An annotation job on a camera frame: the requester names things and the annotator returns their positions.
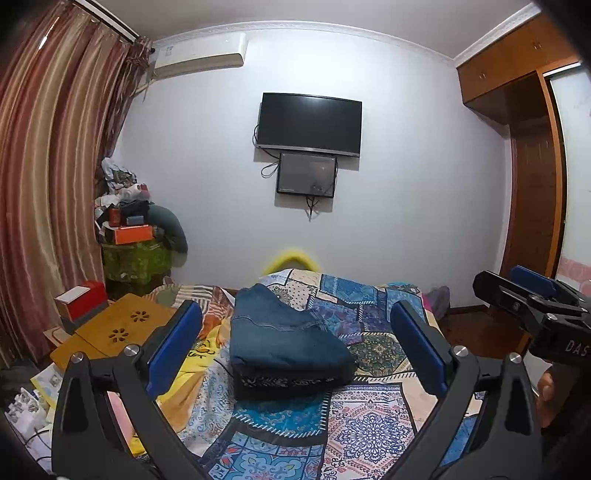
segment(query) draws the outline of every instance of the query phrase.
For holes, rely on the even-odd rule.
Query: red box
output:
[[[86,287],[89,290],[80,293],[80,287]],[[103,283],[95,280],[87,280],[81,286],[71,288],[67,292],[55,297],[54,301],[56,302],[57,311],[60,313],[60,316],[74,322],[85,313],[106,302],[107,293]]]
[[[144,242],[154,238],[150,225],[121,226],[115,231],[115,245]]]

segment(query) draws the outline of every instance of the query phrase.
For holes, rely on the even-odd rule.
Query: striped curtain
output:
[[[95,168],[129,50],[71,2],[57,3],[0,90],[0,329],[19,356],[49,352],[53,297],[103,280],[93,229]]]

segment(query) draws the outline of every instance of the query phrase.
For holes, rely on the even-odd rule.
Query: wall-mounted tv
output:
[[[361,102],[263,93],[256,146],[358,157]]]
[[[336,157],[281,152],[277,193],[333,198],[335,181]]]

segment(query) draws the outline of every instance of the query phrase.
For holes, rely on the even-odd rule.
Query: metal screw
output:
[[[125,356],[136,356],[139,352],[139,345],[128,345],[123,349]]]
[[[467,347],[465,347],[463,345],[456,345],[453,348],[453,353],[456,356],[467,356],[470,353],[470,351],[468,350]]]
[[[521,355],[515,352],[511,352],[509,354],[509,360],[511,360],[514,364],[520,364],[521,363]]]
[[[70,360],[72,360],[73,364],[79,364],[80,362],[82,362],[83,359],[84,359],[83,352],[73,353],[72,356],[70,357]]]

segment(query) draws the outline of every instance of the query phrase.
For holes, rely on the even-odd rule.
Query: air conditioner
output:
[[[202,72],[242,67],[248,40],[244,32],[208,35],[163,47],[154,67],[157,80]]]

